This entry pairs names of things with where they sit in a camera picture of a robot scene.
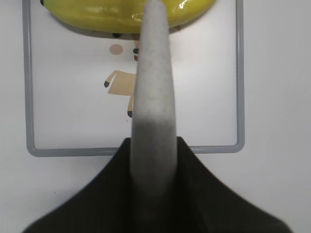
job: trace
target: yellow toy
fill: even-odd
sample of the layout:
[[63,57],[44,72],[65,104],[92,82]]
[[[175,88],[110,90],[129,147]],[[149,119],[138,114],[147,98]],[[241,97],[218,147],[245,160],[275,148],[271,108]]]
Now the yellow toy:
[[[59,20],[72,26],[109,33],[140,33],[149,0],[41,0]],[[170,27],[198,17],[216,0],[163,0]]]

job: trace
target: paper cutout figure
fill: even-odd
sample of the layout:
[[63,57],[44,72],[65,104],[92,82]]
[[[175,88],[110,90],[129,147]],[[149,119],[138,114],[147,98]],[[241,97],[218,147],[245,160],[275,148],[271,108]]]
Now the paper cutout figure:
[[[134,60],[138,61],[139,53],[139,35],[132,35],[136,48],[133,50]],[[110,47],[110,51],[115,51],[115,48],[118,46],[116,44]],[[109,87],[109,94],[121,95],[121,96],[130,96],[130,101],[127,108],[127,114],[130,118],[133,117],[133,108],[134,108],[134,90],[136,83],[136,74],[126,73],[119,70],[115,70],[104,82],[105,87]]]

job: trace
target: white background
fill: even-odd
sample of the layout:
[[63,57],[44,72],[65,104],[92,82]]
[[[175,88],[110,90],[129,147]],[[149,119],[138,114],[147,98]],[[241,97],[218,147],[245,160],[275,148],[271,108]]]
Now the white background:
[[[114,70],[136,72],[131,36],[70,31],[38,0],[31,15],[35,147],[118,147],[131,135],[130,97],[108,94],[103,83]],[[237,143],[235,17],[235,1],[218,0],[171,34],[177,134],[190,146]],[[123,53],[112,55],[113,44]]]
[[[200,155],[247,200],[311,229],[311,3],[246,0],[246,144]],[[0,0],[0,232],[20,233],[85,186],[110,157],[35,158],[25,148],[20,0]]]

